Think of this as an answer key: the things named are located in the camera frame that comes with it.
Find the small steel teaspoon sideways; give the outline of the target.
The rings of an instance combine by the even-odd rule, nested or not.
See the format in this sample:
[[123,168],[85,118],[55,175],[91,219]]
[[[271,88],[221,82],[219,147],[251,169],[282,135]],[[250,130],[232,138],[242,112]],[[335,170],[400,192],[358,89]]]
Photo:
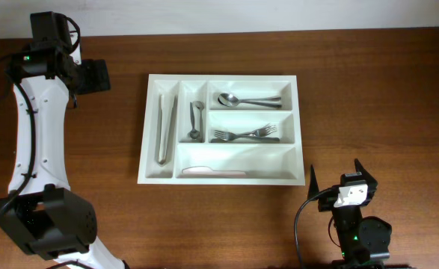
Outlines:
[[197,139],[200,142],[203,142],[203,136],[204,136],[203,112],[204,112],[205,105],[201,101],[194,101],[193,106],[199,112],[199,136]]

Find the pink plastic knife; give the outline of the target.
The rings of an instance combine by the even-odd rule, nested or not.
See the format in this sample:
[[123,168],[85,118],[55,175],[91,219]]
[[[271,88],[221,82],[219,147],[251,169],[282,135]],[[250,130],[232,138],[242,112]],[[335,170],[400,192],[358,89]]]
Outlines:
[[184,176],[245,178],[247,173],[241,170],[213,170],[207,166],[188,167],[182,170]]

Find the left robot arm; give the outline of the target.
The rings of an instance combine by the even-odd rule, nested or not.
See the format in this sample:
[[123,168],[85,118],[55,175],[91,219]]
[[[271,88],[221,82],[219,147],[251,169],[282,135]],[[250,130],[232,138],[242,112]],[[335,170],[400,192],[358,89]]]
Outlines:
[[81,57],[81,32],[68,16],[30,16],[32,42],[9,57],[18,115],[16,160],[0,228],[24,254],[57,268],[125,268],[97,235],[93,206],[74,194],[64,158],[64,119],[79,95],[109,90],[103,60]]

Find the metal chopstick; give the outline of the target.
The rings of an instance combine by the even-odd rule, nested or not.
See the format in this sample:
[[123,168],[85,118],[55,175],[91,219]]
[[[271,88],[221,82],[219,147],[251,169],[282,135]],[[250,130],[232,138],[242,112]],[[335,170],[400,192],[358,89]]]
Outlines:
[[157,125],[157,138],[156,138],[156,163],[162,165],[162,157],[160,156],[160,149],[162,145],[161,133],[162,133],[162,106],[163,106],[163,95],[159,94],[158,103],[158,125]]
[[161,133],[159,144],[159,163],[164,165],[167,162],[168,140],[171,133],[171,122],[174,114],[175,96],[161,95]]

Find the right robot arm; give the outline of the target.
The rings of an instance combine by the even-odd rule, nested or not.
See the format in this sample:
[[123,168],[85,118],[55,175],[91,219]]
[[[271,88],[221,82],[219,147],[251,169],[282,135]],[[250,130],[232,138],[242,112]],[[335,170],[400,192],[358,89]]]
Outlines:
[[318,202],[318,211],[332,213],[343,258],[333,261],[331,267],[383,268],[383,261],[390,258],[392,226],[378,217],[362,215],[361,209],[372,201],[378,182],[358,159],[354,167],[353,173],[341,175],[338,185],[322,191],[311,168],[307,198]]

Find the small steel teaspoon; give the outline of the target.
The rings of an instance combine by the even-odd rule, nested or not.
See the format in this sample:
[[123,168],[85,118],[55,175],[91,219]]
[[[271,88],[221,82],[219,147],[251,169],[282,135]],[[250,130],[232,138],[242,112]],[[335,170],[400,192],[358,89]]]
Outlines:
[[195,115],[194,109],[196,108],[195,102],[190,103],[190,120],[191,120],[191,131],[188,133],[192,140],[197,140],[200,137],[200,132],[195,127]]

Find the steel fork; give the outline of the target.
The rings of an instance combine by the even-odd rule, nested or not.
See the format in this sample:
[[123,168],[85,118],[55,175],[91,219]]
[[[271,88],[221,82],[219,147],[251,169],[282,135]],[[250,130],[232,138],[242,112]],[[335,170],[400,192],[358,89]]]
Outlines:
[[257,130],[253,132],[244,132],[244,133],[233,133],[233,132],[224,132],[219,130],[214,130],[213,132],[214,138],[211,139],[211,143],[227,143],[233,142],[235,140],[247,139],[260,143],[279,143],[280,139],[278,137],[267,137],[260,136],[257,133]]
[[241,133],[241,135],[245,135],[245,136],[255,136],[255,137],[266,137],[274,132],[277,131],[277,126],[276,125],[271,125],[268,124],[266,126],[263,126],[262,128],[259,129],[255,129],[251,132],[245,132],[245,133]]

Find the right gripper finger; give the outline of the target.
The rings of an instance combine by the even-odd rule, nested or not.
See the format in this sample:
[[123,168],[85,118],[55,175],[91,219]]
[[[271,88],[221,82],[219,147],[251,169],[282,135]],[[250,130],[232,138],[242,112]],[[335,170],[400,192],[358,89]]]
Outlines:
[[310,184],[308,188],[307,198],[309,200],[316,200],[316,195],[319,193],[319,186],[316,178],[314,166],[310,165]]
[[378,187],[377,180],[363,167],[363,165],[360,163],[360,161],[357,158],[354,160],[354,167],[355,167],[355,171],[357,173],[361,173],[361,175],[364,177],[364,180],[367,183],[368,186],[367,197],[373,198]]

